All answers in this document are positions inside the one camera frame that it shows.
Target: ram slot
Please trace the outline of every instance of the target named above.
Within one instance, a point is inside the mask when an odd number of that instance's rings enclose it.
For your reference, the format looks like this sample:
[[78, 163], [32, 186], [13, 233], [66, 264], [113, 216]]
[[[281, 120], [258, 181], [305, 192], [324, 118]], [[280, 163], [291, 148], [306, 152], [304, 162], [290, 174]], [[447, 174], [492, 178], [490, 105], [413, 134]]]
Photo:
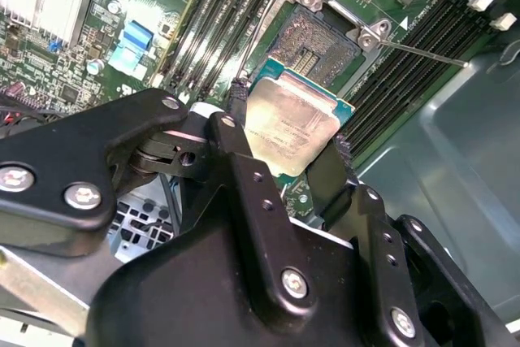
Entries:
[[[466, 25], [461, 25], [458, 29], [464, 39], [460, 42], [461, 48], [466, 49], [468, 44], [473, 43], [481, 32], [475, 30], [467, 30]], [[444, 48], [440, 48], [439, 53], [445, 53]], [[453, 54], [463, 54], [463, 50], [457, 50]], [[383, 104], [379, 105], [377, 112], [372, 113], [374, 116], [373, 122], [365, 122], [364, 126], [353, 134], [351, 142], [353, 143], [353, 150], [358, 152], [362, 150], [363, 146], [370, 144], [370, 139], [373, 139], [375, 134], [380, 134], [387, 126], [392, 124], [394, 119], [399, 118], [405, 112], [406, 107], [421, 97], [425, 90], [433, 83], [437, 77], [442, 75], [449, 66], [446, 64], [438, 64], [432, 60], [420, 59], [421, 63], [415, 68], [414, 74], [410, 76], [410, 80], [406, 81], [405, 89], [401, 90], [398, 98], [386, 99]]]
[[208, 64], [222, 44], [223, 37], [230, 28], [230, 23], [233, 21], [233, 16], [236, 15], [239, 6], [240, 0], [224, 0], [219, 14], [212, 23], [212, 29], [206, 35], [205, 41], [207, 45], [199, 48], [196, 66], [183, 79], [185, 84], [193, 83], [198, 85]]
[[233, 21], [233, 26], [237, 26], [238, 28], [233, 29], [231, 36], [227, 39], [226, 45], [220, 52], [219, 61], [202, 81], [201, 90], [197, 97], [199, 100], [205, 99], [210, 89], [214, 87], [223, 67], [237, 52], [237, 46], [240, 44], [242, 37], [248, 32], [250, 34], [256, 27], [257, 20], [254, 20], [254, 17], [262, 8], [264, 1], [265, 0], [243, 0], [243, 2], [241, 2], [242, 6]]
[[172, 75], [182, 77], [182, 70], [192, 62], [212, 18], [219, 9], [219, 3], [220, 0], [201, 0], [201, 3], [197, 6], [179, 45], [171, 56], [173, 64], [170, 65], [169, 72]]
[[[468, 12], [461, 0], [439, 0], [404, 43], [459, 57], [488, 31], [486, 20]], [[406, 113], [448, 69], [444, 63], [394, 50], [350, 97], [357, 111], [341, 131], [349, 137], [353, 156]]]

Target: black ram slot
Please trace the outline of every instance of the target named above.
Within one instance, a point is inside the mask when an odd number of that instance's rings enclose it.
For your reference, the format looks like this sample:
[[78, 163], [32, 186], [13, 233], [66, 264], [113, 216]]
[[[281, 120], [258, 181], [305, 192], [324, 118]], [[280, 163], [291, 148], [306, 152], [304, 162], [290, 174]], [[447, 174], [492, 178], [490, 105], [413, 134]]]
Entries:
[[[462, 43], [460, 46], [460, 50], [454, 55], [463, 54], [467, 48], [473, 44], [480, 37], [480, 32], [473, 31]], [[401, 115], [406, 113], [409, 105], [419, 99], [444, 72], [446, 72], [449, 68], [448, 64], [437, 63], [437, 64], [429, 64], [426, 68], [422, 68], [419, 72], [422, 74], [420, 77], [421, 80], [418, 80], [415, 83], [411, 84], [411, 87], [406, 93], [403, 93], [400, 97], [396, 98], [396, 101], [393, 103], [391, 107], [388, 108], [386, 114], [383, 114], [382, 117], [379, 117], [381, 111], [375, 114], [375, 117], [378, 118], [367, 131], [356, 132], [359, 137], [356, 137], [356, 140], [352, 140], [351, 142], [354, 144], [351, 152], [353, 154], [359, 155], [366, 147], [370, 145], [375, 138], [377, 138], [384, 130], [392, 125], [392, 123], [397, 120]]]
[[[456, 37], [457, 41], [461, 40], [461, 37], [464, 37], [470, 31], [467, 30], [468, 26], [466, 24], [459, 24], [457, 27], [450, 32], [451, 37]], [[429, 38], [429, 44], [427, 48], [429, 50], [435, 51], [438, 54], [443, 55], [451, 55], [449, 50], [452, 48], [453, 43], [449, 40], [439, 40], [438, 36], [431, 36]], [[383, 119], [387, 113], [391, 112], [392, 106], [395, 104], [395, 101], [400, 98], [401, 95], [407, 94], [411, 89], [414, 88], [416, 82], [412, 82], [412, 80], [416, 80], [418, 78], [422, 78], [426, 72], [431, 70], [432, 66], [436, 65], [436, 61], [426, 59], [421, 56], [417, 56], [416, 54], [410, 54], [407, 59], [408, 63], [403, 67], [407, 70], [407, 72], [403, 75], [403, 77], [399, 81], [394, 81], [389, 85], [389, 91], [385, 94], [384, 97], [379, 99], [375, 105], [371, 105], [371, 111], [368, 115], [363, 116], [362, 118], [366, 121], [362, 121], [357, 124], [356, 127], [350, 129], [349, 134], [357, 134], [362, 136], [367, 132], [366, 126], [362, 126], [363, 122], [370, 123], [369, 119], [375, 119], [375, 121], [380, 121]]]
[[[438, 26], [438, 31], [444, 34], [445, 31], [449, 31], [452, 26], [460, 20], [460, 16], [452, 13]], [[440, 43], [439, 39], [439, 34], [428, 35], [424, 40], [422, 40], [422, 45], [420, 45], [420, 47], [424, 50], [443, 54], [438, 52], [436, 49], [436, 45]], [[394, 91], [398, 91], [401, 88], [401, 85], [406, 83], [407, 79], [410, 78], [410, 73], [413, 69], [425, 60], [425, 58], [421, 56], [406, 52], [400, 52], [398, 55], [401, 58], [401, 61], [388, 73], [389, 76], [384, 77], [384, 79], [376, 85], [372, 85], [371, 88], [373, 93], [364, 101], [361, 108], [357, 109], [357, 118], [353, 118], [352, 122], [349, 121], [349, 134], [353, 134], [365, 121], [370, 120], [374, 109], [377, 108], [381, 102], [391, 98]]]
[[[463, 0], [439, 0], [404, 40], [405, 45], [457, 58], [483, 34], [488, 21]], [[356, 113], [341, 130], [358, 157], [449, 69], [448, 64], [394, 50], [350, 98]]]
[[[416, 46], [424, 37], [424, 32], [428, 32], [435, 27], [439, 21], [444, 20], [449, 8], [451, 8], [449, 0], [439, 0], [435, 7], [428, 13], [419, 25], [411, 32], [411, 34], [403, 42], [408, 46]], [[394, 50], [391, 56], [379, 67], [379, 69], [370, 77], [363, 87], [349, 101], [355, 106], [360, 107], [364, 101], [374, 92], [372, 85], [378, 84], [387, 77], [389, 72], [396, 69], [396, 66], [406, 56], [406, 53]]]

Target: heatsink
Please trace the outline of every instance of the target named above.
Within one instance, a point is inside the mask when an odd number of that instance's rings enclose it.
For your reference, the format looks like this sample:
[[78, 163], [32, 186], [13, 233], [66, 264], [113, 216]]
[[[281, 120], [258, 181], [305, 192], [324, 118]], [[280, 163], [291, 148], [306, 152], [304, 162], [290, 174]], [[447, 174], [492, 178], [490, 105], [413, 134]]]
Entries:
[[50, 40], [74, 46], [90, 0], [0, 0], [0, 10], [15, 24], [41, 31]]

